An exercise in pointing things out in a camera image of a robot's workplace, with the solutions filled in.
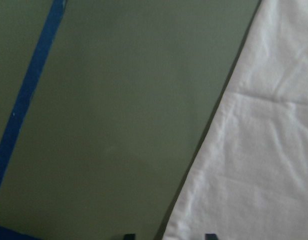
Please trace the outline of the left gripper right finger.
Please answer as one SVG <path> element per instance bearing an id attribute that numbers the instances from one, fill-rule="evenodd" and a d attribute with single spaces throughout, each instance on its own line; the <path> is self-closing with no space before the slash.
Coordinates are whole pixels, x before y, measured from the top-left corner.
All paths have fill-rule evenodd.
<path id="1" fill-rule="evenodd" d="M 206 233 L 205 240 L 217 240 L 217 234 L 215 233 Z"/>

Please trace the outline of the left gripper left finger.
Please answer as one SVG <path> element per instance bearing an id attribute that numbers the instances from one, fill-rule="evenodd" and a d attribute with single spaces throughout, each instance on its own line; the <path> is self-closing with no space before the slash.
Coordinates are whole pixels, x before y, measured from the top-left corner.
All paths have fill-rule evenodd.
<path id="1" fill-rule="evenodd" d="M 127 233 L 124 235 L 124 240 L 135 240 L 136 234 L 135 233 Z"/>

